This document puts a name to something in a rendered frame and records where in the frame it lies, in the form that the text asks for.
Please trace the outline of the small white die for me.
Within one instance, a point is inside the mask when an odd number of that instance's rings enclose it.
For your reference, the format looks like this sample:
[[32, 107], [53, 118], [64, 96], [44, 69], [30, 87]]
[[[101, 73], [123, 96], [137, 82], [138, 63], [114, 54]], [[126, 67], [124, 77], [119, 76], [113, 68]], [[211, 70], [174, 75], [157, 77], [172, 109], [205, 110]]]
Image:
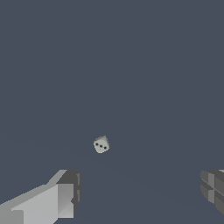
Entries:
[[106, 136], [100, 136], [94, 140], [94, 148], [97, 153], [101, 154], [109, 149], [109, 140]]

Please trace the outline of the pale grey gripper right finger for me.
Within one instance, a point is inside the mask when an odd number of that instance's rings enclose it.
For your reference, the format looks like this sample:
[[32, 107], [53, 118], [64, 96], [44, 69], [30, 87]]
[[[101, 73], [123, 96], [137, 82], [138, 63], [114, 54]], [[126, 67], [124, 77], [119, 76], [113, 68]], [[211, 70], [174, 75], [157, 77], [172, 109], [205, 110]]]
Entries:
[[224, 215], [224, 170], [209, 170], [200, 173], [202, 195]]

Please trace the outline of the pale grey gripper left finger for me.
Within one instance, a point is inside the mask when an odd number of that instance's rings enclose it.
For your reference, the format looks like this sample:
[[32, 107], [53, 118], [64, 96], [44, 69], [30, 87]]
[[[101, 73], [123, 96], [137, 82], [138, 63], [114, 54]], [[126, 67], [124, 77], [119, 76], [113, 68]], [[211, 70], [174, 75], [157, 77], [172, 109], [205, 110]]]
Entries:
[[55, 224], [73, 218], [82, 195], [82, 171], [59, 170], [45, 185], [0, 205], [0, 224]]

